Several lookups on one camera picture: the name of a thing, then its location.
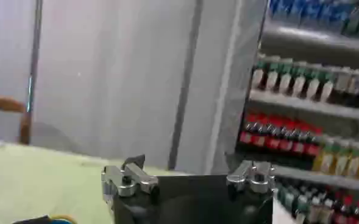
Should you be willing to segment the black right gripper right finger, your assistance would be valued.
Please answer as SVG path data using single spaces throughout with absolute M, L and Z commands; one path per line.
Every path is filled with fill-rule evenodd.
M 243 192 L 246 188 L 255 193 L 270 193 L 275 188 L 275 168 L 270 162 L 244 159 L 236 153 L 226 154 L 226 162 L 229 193 Z

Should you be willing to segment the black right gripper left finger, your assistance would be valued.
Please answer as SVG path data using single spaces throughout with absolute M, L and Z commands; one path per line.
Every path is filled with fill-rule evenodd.
M 145 155 L 127 158 L 121 167 L 105 166 L 101 172 L 104 197 L 131 197 L 139 189 L 149 195 L 159 194 L 158 178 L 144 170 Z

